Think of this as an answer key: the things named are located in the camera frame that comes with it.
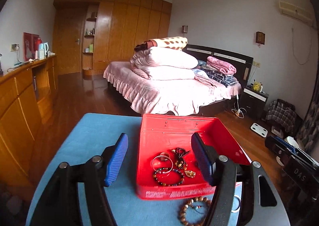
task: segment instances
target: dark headboard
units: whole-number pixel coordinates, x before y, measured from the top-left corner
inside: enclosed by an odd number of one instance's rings
[[[241,84],[241,88],[243,89],[247,86],[254,58],[232,51],[192,44],[187,44],[183,51],[203,61],[207,61],[208,56],[213,56],[217,59],[229,62],[237,70],[234,76]]]

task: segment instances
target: screw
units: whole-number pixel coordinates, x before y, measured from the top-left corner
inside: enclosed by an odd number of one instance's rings
[[[97,162],[100,162],[101,159],[102,159],[101,156],[97,155],[97,156],[94,156],[94,157],[92,158],[92,161],[95,162],[95,163],[97,163]]]
[[[228,158],[227,158],[226,156],[224,156],[224,155],[220,155],[220,156],[218,157],[218,159],[219,159],[220,161],[222,161],[222,162],[226,162],[226,161],[228,160]]]
[[[62,163],[60,163],[59,168],[60,169],[65,169],[67,166],[68,166],[67,162],[62,162]]]
[[[261,164],[258,162],[258,161],[253,161],[253,166],[255,168],[260,168],[261,167]]]

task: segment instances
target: bed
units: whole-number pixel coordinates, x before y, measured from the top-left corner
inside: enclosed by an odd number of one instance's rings
[[[140,114],[158,113],[174,115],[213,116],[234,103],[234,96],[245,87],[253,58],[225,50],[188,44],[184,52],[205,61],[209,55],[233,64],[238,83],[225,87],[205,86],[196,80],[151,81],[136,75],[129,62],[111,62],[103,77]]]

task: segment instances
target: wall socket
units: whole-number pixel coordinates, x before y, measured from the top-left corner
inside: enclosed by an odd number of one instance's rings
[[[257,62],[257,61],[253,61],[253,66],[256,66],[256,67],[260,68],[260,63]]]
[[[18,44],[14,43],[10,45],[10,51],[17,51],[18,50]]]

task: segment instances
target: white container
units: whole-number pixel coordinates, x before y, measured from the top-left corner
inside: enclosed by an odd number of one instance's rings
[[[42,50],[38,50],[38,54],[39,54],[39,59],[44,59],[44,54],[45,54],[45,51],[44,51],[44,49],[42,49]]]

